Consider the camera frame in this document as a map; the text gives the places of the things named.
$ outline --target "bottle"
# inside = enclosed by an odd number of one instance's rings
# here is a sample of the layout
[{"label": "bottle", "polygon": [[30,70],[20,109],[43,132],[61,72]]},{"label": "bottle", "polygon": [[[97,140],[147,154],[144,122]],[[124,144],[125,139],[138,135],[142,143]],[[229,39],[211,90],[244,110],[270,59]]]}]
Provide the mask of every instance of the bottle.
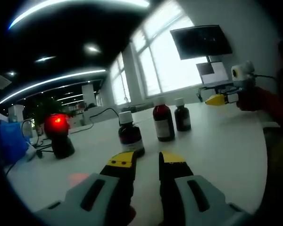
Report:
[{"label": "bottle", "polygon": [[191,129],[189,109],[184,107],[183,98],[175,99],[177,109],[175,110],[175,121],[177,131],[188,131]]},{"label": "bottle", "polygon": [[175,138],[173,120],[170,108],[165,105],[164,97],[157,97],[154,101],[153,118],[159,141],[171,141]]},{"label": "bottle", "polygon": [[119,115],[121,127],[118,130],[118,136],[123,147],[123,152],[137,152],[137,157],[145,154],[145,148],[142,143],[140,128],[133,124],[131,112],[122,112]]}]

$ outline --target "black lamp base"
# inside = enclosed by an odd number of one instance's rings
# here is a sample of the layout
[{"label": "black lamp base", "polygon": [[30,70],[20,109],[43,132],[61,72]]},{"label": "black lamp base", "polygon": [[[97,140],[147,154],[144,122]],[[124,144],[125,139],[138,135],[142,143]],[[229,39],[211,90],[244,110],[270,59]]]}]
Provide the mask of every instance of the black lamp base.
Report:
[{"label": "black lamp base", "polygon": [[64,159],[75,153],[75,148],[67,136],[53,138],[51,145],[57,159]]}]

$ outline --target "gray gripper housing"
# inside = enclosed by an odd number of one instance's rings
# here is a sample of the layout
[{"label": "gray gripper housing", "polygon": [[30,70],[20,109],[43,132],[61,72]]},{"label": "gray gripper housing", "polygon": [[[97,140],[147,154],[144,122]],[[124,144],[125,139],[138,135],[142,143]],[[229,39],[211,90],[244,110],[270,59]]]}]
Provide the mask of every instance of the gray gripper housing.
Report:
[{"label": "gray gripper housing", "polygon": [[[94,173],[71,188],[66,193],[64,202],[55,202],[37,211],[35,215],[50,226],[103,226],[109,201],[118,181],[119,178]],[[92,193],[96,193],[96,197],[88,195],[93,187]],[[88,206],[88,201],[84,204],[85,198],[94,200],[92,206]]]},{"label": "gray gripper housing", "polygon": [[242,226],[251,215],[234,204],[202,176],[175,179],[185,215],[186,226]]}]

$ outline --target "red sleeve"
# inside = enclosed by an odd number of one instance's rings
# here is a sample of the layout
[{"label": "red sleeve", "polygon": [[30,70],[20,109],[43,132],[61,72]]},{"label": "red sleeve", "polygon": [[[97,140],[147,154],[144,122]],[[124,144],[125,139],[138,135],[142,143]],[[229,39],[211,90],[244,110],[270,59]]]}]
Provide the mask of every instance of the red sleeve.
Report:
[{"label": "red sleeve", "polygon": [[261,109],[269,113],[283,127],[283,103],[279,97],[266,90],[259,89],[258,98]]}]

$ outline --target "ceiling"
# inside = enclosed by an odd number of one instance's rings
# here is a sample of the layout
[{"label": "ceiling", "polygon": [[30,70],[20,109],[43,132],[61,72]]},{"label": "ceiling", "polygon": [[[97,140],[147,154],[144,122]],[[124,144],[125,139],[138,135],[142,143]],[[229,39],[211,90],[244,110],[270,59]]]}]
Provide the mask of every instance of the ceiling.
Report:
[{"label": "ceiling", "polygon": [[[163,0],[148,0],[148,8],[115,3],[113,0],[72,0],[41,9],[8,29],[22,12],[45,0],[0,1],[0,75],[12,83],[0,90],[0,100],[26,86],[72,72],[109,69],[116,56],[128,45],[139,24]],[[90,54],[84,46],[94,44],[98,54]],[[55,58],[36,63],[42,57]],[[41,91],[80,81],[92,81],[99,91],[107,73],[84,76],[42,85],[15,96],[0,109]],[[79,86],[55,89],[43,96],[57,96],[78,90]]]}]

